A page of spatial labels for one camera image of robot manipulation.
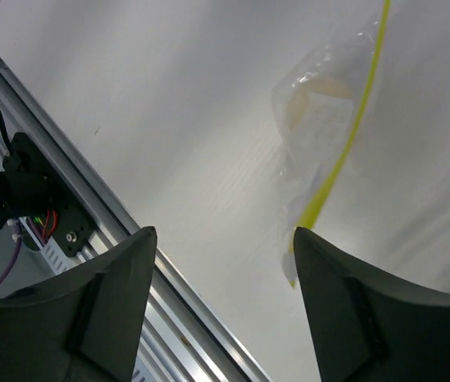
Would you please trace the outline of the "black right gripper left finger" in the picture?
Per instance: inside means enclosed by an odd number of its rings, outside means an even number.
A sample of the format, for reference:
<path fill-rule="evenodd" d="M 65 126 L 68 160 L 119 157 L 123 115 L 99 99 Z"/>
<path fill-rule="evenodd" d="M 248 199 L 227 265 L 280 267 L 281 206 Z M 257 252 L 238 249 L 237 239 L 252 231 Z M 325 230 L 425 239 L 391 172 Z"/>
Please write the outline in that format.
<path fill-rule="evenodd" d="M 0 298 L 0 381 L 130 381 L 157 233 Z"/>

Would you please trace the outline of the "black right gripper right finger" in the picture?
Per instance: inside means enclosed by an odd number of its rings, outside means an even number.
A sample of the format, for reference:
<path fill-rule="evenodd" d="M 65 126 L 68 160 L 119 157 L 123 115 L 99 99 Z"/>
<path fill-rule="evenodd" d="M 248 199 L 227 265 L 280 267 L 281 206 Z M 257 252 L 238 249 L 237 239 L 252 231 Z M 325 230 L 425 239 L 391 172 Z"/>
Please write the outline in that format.
<path fill-rule="evenodd" d="M 450 381 L 450 294 L 345 253 L 306 228 L 294 253 L 323 381 Z"/>

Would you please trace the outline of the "white toy egg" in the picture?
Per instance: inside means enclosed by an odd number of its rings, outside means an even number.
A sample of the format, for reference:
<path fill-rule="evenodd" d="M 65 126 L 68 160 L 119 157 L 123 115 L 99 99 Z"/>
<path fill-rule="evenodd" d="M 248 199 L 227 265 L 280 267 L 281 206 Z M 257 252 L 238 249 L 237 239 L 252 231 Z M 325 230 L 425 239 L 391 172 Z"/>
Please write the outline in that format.
<path fill-rule="evenodd" d="M 286 108 L 286 119 L 290 131 L 297 128 L 304 115 L 315 106 L 315 100 L 320 96 L 352 99 L 352 92 L 341 80 L 328 76 L 318 76 L 299 83 Z"/>

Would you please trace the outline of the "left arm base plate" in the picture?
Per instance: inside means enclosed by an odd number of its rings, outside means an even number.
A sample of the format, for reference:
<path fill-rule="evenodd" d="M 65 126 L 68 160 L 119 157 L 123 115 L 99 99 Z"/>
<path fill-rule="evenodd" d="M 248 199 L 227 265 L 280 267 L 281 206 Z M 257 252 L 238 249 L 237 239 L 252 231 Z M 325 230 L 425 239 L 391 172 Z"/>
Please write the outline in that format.
<path fill-rule="evenodd" d="M 43 238 L 53 238 L 67 257 L 75 257 L 95 221 L 27 134 L 16 133 L 11 148 L 0 172 L 7 205 L 16 217 L 41 217 L 47 225 Z"/>

